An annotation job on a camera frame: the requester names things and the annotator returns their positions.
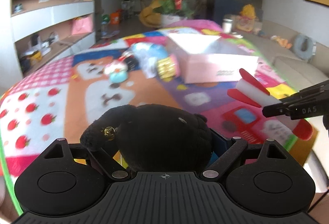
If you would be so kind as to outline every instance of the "white flower pot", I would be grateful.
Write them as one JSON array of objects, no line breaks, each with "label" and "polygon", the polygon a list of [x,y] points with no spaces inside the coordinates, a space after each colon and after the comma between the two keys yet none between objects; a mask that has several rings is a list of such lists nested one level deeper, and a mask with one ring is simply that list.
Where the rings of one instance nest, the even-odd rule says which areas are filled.
[{"label": "white flower pot", "polygon": [[167,15],[167,14],[162,14],[161,15],[161,26],[166,27],[167,25],[170,25],[174,22],[178,22],[181,20],[187,20],[187,17],[180,17],[176,15]]}]

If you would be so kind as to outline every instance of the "pink gingham pattern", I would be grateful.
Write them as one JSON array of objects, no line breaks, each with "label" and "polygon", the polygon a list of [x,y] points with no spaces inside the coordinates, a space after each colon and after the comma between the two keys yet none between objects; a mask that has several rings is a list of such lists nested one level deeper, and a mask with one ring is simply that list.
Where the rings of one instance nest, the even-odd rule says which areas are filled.
[{"label": "pink gingham pattern", "polygon": [[9,94],[31,88],[49,87],[68,83],[71,77],[72,62],[73,56],[69,56],[45,65],[20,81],[10,90]]}]

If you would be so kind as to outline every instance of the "black plush ear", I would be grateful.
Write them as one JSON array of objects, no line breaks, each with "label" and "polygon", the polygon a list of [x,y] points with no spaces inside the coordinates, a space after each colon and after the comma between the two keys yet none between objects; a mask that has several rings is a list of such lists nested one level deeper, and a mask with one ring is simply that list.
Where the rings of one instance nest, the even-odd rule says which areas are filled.
[{"label": "black plush ear", "polygon": [[203,122],[207,123],[208,119],[204,115],[201,115],[198,113],[195,113],[194,115],[198,118],[201,118],[203,120]]},{"label": "black plush ear", "polygon": [[118,128],[123,121],[129,122],[135,112],[136,107],[132,105],[109,109],[83,132],[80,137],[81,145],[92,152],[99,150],[108,140],[104,130],[107,127]]}]

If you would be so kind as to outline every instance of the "colorful patchwork blanket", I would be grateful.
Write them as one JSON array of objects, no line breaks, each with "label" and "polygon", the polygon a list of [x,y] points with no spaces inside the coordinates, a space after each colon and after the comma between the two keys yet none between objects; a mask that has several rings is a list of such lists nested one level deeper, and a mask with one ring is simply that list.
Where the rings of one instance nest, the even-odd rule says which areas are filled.
[{"label": "colorful patchwork blanket", "polygon": [[[22,171],[57,138],[79,143],[88,125],[116,106],[155,103],[178,107],[205,115],[208,126],[227,137],[238,135],[251,143],[271,137],[290,149],[296,137],[289,129],[275,118],[264,118],[261,109],[226,94],[236,82],[184,84],[180,78],[146,79],[136,68],[127,81],[111,85],[101,72],[132,44],[147,41],[165,45],[170,33],[221,35],[260,57],[256,78],[273,96],[280,99],[294,93],[252,44],[209,29],[175,27],[147,32],[94,45],[50,63],[13,86],[0,103],[2,173],[19,213],[14,183]],[[115,159],[126,166],[119,152]]]}]

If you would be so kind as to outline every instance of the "potted plant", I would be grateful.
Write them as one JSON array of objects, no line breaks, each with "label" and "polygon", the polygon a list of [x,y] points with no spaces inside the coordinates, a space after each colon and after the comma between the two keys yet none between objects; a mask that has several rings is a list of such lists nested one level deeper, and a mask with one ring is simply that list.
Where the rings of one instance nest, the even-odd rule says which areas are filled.
[{"label": "potted plant", "polygon": [[161,14],[161,25],[163,27],[191,18],[194,13],[185,0],[159,0],[159,3],[161,6],[153,9],[153,12]]}]

